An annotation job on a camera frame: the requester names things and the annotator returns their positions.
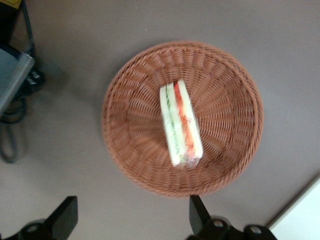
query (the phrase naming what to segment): black cable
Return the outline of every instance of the black cable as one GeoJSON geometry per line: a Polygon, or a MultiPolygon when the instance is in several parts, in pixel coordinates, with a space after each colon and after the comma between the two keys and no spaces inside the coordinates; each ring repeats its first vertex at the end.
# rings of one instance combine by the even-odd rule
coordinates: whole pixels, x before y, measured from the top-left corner
{"type": "Polygon", "coordinates": [[[0,140],[4,138],[4,133],[6,131],[7,138],[9,140],[11,155],[8,155],[4,150],[4,146],[0,144],[0,156],[3,161],[7,164],[14,164],[18,160],[18,147],[15,136],[12,132],[11,125],[0,125],[0,140]]]}
{"type": "Polygon", "coordinates": [[[29,49],[28,53],[29,53],[29,55],[31,57],[34,58],[36,56],[36,48],[35,48],[34,36],[32,34],[29,14],[28,14],[27,5],[26,5],[25,0],[21,1],[21,6],[22,6],[22,12],[23,12],[26,31],[27,31],[27,34],[28,34],[28,39],[29,39],[29,44],[30,44],[30,49],[29,49]]]}

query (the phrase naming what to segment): electrical cord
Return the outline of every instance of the electrical cord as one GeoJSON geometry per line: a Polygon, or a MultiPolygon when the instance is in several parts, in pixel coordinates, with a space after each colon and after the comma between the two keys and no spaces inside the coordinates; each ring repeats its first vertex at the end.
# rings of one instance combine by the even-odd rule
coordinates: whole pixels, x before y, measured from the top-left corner
{"type": "Polygon", "coordinates": [[[23,17],[24,17],[24,21],[25,21],[26,31],[28,34],[28,40],[29,40],[29,44],[30,44],[30,49],[26,53],[28,53],[31,57],[35,58],[36,57],[36,48],[35,48],[35,43],[34,43],[34,36],[32,34],[29,14],[28,14],[27,5],[26,5],[25,0],[21,1],[21,7],[22,7],[23,17]]]}

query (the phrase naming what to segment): brown wicker basket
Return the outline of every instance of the brown wicker basket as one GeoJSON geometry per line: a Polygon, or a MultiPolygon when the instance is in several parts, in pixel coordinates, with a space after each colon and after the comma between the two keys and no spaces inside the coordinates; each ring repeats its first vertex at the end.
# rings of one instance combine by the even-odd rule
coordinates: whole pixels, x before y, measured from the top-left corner
{"type": "Polygon", "coordinates": [[[142,51],[117,73],[102,113],[105,143],[117,166],[156,194],[212,193],[234,180],[256,152],[263,129],[257,86],[231,55],[196,41],[142,51]],[[204,154],[195,169],[170,161],[160,87],[183,79],[199,122],[204,154]]]}

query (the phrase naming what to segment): black plastic part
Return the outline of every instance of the black plastic part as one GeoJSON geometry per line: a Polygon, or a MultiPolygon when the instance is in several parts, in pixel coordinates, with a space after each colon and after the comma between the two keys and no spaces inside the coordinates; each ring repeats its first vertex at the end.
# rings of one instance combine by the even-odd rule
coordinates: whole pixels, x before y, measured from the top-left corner
{"type": "Polygon", "coordinates": [[[54,239],[67,240],[78,222],[78,199],[68,196],[44,221],[54,239]]]}
{"type": "Polygon", "coordinates": [[[196,236],[206,240],[224,240],[229,231],[230,227],[225,221],[221,219],[212,219],[196,236]],[[216,226],[215,221],[222,223],[222,226],[216,226]]]}
{"type": "Polygon", "coordinates": [[[269,228],[260,225],[248,225],[243,230],[246,240],[277,240],[269,228]],[[252,231],[252,227],[257,227],[261,233],[252,231]]]}
{"type": "Polygon", "coordinates": [[[0,42],[8,44],[17,18],[19,9],[15,9],[7,4],[0,2],[0,42]]]}
{"type": "Polygon", "coordinates": [[[189,221],[194,235],[202,231],[205,225],[210,222],[211,217],[198,195],[190,196],[189,221]]]}
{"type": "Polygon", "coordinates": [[[43,223],[32,223],[18,233],[19,240],[53,240],[51,233],[43,223]]]}

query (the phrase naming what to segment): basket weave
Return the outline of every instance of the basket weave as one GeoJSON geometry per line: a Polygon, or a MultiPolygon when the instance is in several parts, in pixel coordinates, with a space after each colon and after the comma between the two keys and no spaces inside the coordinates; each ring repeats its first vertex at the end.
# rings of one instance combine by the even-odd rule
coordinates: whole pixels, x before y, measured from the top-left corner
{"type": "Polygon", "coordinates": [[[196,41],[142,51],[117,73],[102,110],[105,143],[117,166],[156,194],[212,193],[249,164],[263,129],[257,86],[231,55],[196,41]],[[203,157],[195,169],[171,164],[160,108],[160,87],[183,79],[198,119],[203,157]]]}

